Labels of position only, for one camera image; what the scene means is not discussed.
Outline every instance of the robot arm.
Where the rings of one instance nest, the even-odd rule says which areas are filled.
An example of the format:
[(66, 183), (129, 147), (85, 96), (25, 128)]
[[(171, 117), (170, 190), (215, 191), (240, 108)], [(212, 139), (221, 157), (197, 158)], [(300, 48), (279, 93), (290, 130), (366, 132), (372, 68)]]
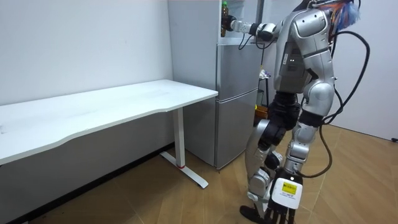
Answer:
[(258, 24), (238, 21), (234, 16), (228, 16), (223, 21), (228, 31), (250, 34), (262, 39), (263, 41), (271, 41), (278, 37), (281, 26), (275, 24)]

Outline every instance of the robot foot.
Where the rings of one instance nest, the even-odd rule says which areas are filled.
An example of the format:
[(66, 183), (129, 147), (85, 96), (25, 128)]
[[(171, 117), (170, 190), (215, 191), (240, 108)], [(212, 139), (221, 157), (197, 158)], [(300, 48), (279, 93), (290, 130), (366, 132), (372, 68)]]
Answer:
[(250, 220), (254, 223), (269, 224), (269, 222), (266, 222), (263, 218), (260, 217), (256, 208), (251, 208), (251, 207), (242, 205), (241, 208), (239, 209), (239, 211), (245, 218), (247, 218), (248, 220)]

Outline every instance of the desk leg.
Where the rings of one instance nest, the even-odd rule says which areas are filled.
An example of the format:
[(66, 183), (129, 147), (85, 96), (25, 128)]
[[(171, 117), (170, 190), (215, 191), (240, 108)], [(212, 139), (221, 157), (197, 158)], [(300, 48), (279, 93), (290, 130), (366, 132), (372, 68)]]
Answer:
[(185, 166), (184, 123), (182, 111), (182, 108), (173, 111), (176, 158), (172, 157), (167, 152), (162, 152), (160, 155), (178, 167), (182, 172), (187, 174), (192, 180), (194, 180), (200, 187), (204, 189), (207, 187), (207, 185), (209, 185), (209, 183)]

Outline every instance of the baseboard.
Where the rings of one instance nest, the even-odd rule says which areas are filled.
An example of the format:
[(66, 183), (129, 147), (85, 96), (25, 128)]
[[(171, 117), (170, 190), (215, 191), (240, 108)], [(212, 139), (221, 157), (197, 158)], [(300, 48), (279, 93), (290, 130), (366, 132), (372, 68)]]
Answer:
[(6, 224), (21, 224), (21, 223), (25, 223), (25, 222), (31, 221), (31, 220), (33, 220), (33, 219), (35, 219), (37, 217), (40, 217), (40, 216), (46, 214), (47, 212), (57, 208), (58, 206), (60, 206), (60, 205), (62, 205), (64, 203), (67, 203), (68, 201), (70, 201), (70, 200), (72, 200), (72, 199), (74, 199), (74, 198), (86, 193), (87, 191), (89, 191), (89, 190), (91, 190), (91, 189), (93, 189), (93, 188), (95, 188), (95, 187), (97, 187), (97, 186), (99, 186), (99, 185), (101, 185), (101, 184), (103, 184), (103, 183), (105, 183), (105, 182), (107, 182), (107, 181), (119, 176), (120, 174), (123, 174), (123, 173), (129, 171), (130, 169), (138, 166), (139, 164), (142, 164), (143, 162), (146, 162), (149, 159), (152, 159), (153, 157), (159, 155), (161, 152), (169, 150), (169, 149), (171, 149), (173, 147), (174, 147), (174, 142), (170, 143), (170, 144), (168, 144), (168, 145), (166, 145), (166, 146), (164, 146), (164, 147), (162, 147), (162, 148), (160, 148), (160, 149), (158, 149), (158, 150), (156, 150), (156, 151), (154, 151), (154, 152), (152, 152), (152, 153), (150, 153), (150, 154), (148, 154), (148, 155), (146, 155), (146, 156), (144, 156), (144, 157), (142, 157), (142, 158), (140, 158), (140, 159), (138, 159), (138, 160), (136, 160), (134, 162), (131, 162), (131, 163), (129, 163), (129, 164), (127, 164), (127, 165), (115, 170), (115, 171), (112, 171), (112, 172), (110, 172), (110, 173), (108, 173), (108, 174), (106, 174), (106, 175), (104, 175), (104, 176), (102, 176), (102, 177), (100, 177), (100, 178), (98, 178), (98, 179), (96, 179), (96, 180), (94, 180), (94, 181), (92, 181), (92, 182), (90, 182), (90, 183), (88, 183), (88, 184), (86, 184), (86, 185), (84, 185), (84, 186), (72, 191), (72, 192), (69, 192), (66, 195), (61, 196), (61, 197), (59, 197), (59, 198), (57, 198), (57, 199), (55, 199), (55, 200), (53, 200), (53, 201), (41, 206), (39, 208), (36, 208), (35, 210), (33, 210), (33, 211), (29, 212), (29, 213), (26, 213), (25, 215), (23, 215), (23, 216), (21, 216), (19, 218), (16, 218), (13, 221), (8, 222)]

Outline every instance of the bottle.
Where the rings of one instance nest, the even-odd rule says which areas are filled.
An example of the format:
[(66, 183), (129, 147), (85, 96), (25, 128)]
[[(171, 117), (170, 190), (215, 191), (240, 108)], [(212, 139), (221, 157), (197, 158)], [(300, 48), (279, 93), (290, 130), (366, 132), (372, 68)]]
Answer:
[(221, 7), (221, 37), (225, 37), (226, 27), (223, 21), (226, 21), (228, 18), (228, 8), (226, 7), (226, 1), (223, 1), (223, 5)]

